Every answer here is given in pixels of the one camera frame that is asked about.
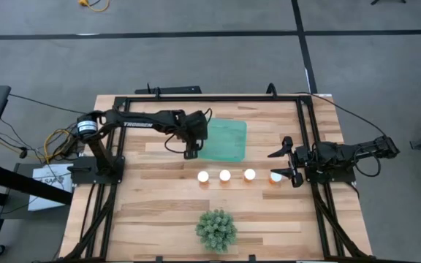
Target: small cup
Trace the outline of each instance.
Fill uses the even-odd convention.
[[[269,183],[276,184],[282,180],[282,175],[272,172],[269,177]]]
[[[208,184],[209,183],[209,174],[206,171],[201,171],[197,174],[197,180],[200,184]]]
[[[227,183],[228,181],[230,181],[230,178],[232,177],[232,175],[230,174],[229,170],[222,170],[220,171],[220,182],[221,183]]]
[[[256,177],[256,172],[253,169],[247,169],[243,176],[245,182],[250,183]]]

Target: wood plank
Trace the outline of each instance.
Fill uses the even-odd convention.
[[[110,109],[114,97],[98,96],[95,109]],[[334,106],[316,98],[313,100],[322,140],[343,142]],[[267,158],[269,153],[281,147],[283,137],[291,136],[295,145],[302,143],[295,103],[135,102],[131,111],[154,113],[183,109],[191,113],[209,107],[213,109],[214,118],[246,122],[245,159],[240,163],[185,161],[182,155],[164,149],[167,136],[151,129],[128,129],[124,146],[126,168],[118,187],[107,260],[155,260],[156,255],[177,261],[247,260],[249,254],[256,254],[260,260],[322,259],[310,186],[305,183],[300,188],[293,188],[289,180],[276,185],[268,181],[270,169],[287,166],[287,158]],[[308,111],[303,107],[310,130]],[[183,143],[173,139],[169,146],[180,150]],[[248,168],[257,173],[251,183],[243,180],[243,173]],[[231,172],[229,183],[220,183],[222,169]],[[196,180],[197,173],[202,170],[210,175],[206,186]],[[332,183],[331,186],[340,224],[360,249],[369,254],[371,248],[356,193],[344,183]],[[90,186],[75,189],[61,247],[62,256],[79,240],[89,190]],[[91,221],[94,200],[91,203],[87,225]],[[201,214],[216,208],[231,213],[238,228],[238,241],[225,255],[206,251],[194,230]],[[329,226],[327,229],[333,253],[332,230]],[[100,227],[97,237],[101,237],[102,231],[103,227]],[[95,243],[98,255],[100,238]]]

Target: gray carpet floor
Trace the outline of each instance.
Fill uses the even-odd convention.
[[[421,1],[300,0],[305,30],[421,29]],[[287,0],[115,0],[94,13],[67,0],[0,0],[0,34],[295,30]],[[383,259],[421,262],[421,36],[307,37],[321,94],[373,121],[401,154],[379,177],[357,175],[371,247]],[[296,36],[166,39],[0,40],[0,85],[14,94],[81,111],[97,94],[152,86],[200,85],[204,93],[308,91]],[[338,111],[346,143],[379,134]],[[76,114],[10,98],[3,115],[31,145],[68,126]],[[0,124],[1,132],[10,132]],[[0,166],[20,160],[0,146]],[[59,247],[67,208],[36,221],[7,221],[0,262],[49,260]]]

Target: green plant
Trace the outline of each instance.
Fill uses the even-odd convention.
[[[230,214],[215,209],[201,215],[196,234],[201,237],[201,243],[207,250],[222,254],[228,252],[228,246],[236,242],[237,229]]]

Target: blue object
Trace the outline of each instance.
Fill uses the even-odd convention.
[[[246,122],[212,118],[208,139],[199,152],[201,159],[239,162],[245,159]]]

